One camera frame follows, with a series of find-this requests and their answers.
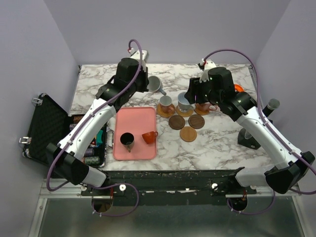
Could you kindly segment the light blue cup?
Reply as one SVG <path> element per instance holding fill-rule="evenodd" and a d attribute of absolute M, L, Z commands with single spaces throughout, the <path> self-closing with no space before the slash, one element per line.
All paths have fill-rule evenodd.
<path fill-rule="evenodd" d="M 193 106 L 189 103 L 189 101 L 185 98 L 185 92 L 181 92 L 177 97 L 178 108 L 181 112 L 188 112 L 193 110 Z"/>

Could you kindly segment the light wood coaster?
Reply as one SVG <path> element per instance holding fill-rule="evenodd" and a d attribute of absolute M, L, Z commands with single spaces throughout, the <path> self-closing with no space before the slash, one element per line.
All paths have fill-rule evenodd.
<path fill-rule="evenodd" d="M 185 126 L 180 130 L 180 138 L 185 142 L 192 142 L 197 138 L 197 132 L 190 126 Z"/>
<path fill-rule="evenodd" d="M 195 112 L 201 116 L 207 115 L 209 114 L 209 107 L 207 105 L 195 104 Z"/>

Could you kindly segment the pink mug white inside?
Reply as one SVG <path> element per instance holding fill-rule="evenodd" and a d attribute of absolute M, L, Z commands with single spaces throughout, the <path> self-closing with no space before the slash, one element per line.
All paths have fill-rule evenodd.
<path fill-rule="evenodd" d="M 210 111 L 216 111 L 218 109 L 218 106 L 213 105 L 211 103 L 203 103 L 203 104 L 196 104 L 196 109 L 202 112 L 210 112 Z"/>

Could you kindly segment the woven rattan coaster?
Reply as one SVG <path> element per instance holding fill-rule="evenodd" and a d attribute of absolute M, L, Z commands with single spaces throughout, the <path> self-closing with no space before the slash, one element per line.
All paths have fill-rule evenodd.
<path fill-rule="evenodd" d="M 158 104 L 156 112 L 159 116 L 163 118 L 169 118 L 175 114 L 175 107 L 173 104 L 169 106 L 163 106 L 161 104 Z"/>
<path fill-rule="evenodd" d="M 189 109 L 189 110 L 187 110 L 185 112 L 181 111 L 179 106 L 177 106 L 175 110 L 176 110 L 178 115 L 180 115 L 181 117 L 184 117 L 184 118 L 190 117 L 193 114 L 193 112 L 194 112 L 193 109 Z"/>

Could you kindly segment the dark wood coaster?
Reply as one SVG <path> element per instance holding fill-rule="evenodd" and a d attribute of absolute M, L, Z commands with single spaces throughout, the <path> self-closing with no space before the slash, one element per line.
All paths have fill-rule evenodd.
<path fill-rule="evenodd" d="M 191 115 L 188 119 L 189 125 L 194 129 L 200 129 L 204 127 L 205 120 L 201 115 Z"/>
<path fill-rule="evenodd" d="M 169 118 L 168 124 L 174 130 L 180 130 L 185 126 L 185 120 L 180 115 L 173 115 Z"/>

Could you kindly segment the white cup brown handle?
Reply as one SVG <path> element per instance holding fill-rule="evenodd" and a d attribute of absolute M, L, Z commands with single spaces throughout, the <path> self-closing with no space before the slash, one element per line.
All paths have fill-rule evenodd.
<path fill-rule="evenodd" d="M 164 113 L 174 112 L 172 98 L 170 96 L 162 96 L 159 100 L 159 104 Z"/>

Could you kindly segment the small white cup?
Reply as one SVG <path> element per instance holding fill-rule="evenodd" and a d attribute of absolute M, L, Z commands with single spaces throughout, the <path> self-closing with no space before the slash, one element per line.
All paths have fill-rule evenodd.
<path fill-rule="evenodd" d="M 160 92 L 163 96 L 166 95 L 166 92 L 163 90 L 162 82 L 160 78 L 156 76 L 148 77 L 149 84 L 147 89 L 149 92 Z"/>

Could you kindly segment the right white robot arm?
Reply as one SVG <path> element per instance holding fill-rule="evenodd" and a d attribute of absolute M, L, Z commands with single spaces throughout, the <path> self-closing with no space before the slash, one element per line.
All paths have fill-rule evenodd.
<path fill-rule="evenodd" d="M 227 181 L 228 190 L 239 193 L 248 186 L 269 186 L 285 194 L 307 173 L 315 157 L 290 143 L 259 109 L 247 92 L 235 90 L 232 73 L 224 67 L 204 71 L 189 80 L 185 98 L 190 104 L 211 103 L 237 122 L 270 156 L 273 165 L 243 168 Z"/>

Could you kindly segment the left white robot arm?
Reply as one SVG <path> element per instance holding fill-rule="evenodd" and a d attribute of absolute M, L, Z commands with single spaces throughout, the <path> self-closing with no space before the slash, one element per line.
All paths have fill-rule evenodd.
<path fill-rule="evenodd" d="M 146 59 L 121 59 L 116 74 L 98 89 L 90 108 L 75 128 L 57 144 L 47 145 L 50 165 L 47 180 L 55 172 L 67 182 L 90 185 L 97 194 L 106 194 L 110 187 L 106 174 L 84 164 L 81 159 L 101 128 L 136 92 L 146 92 L 148 84 Z"/>

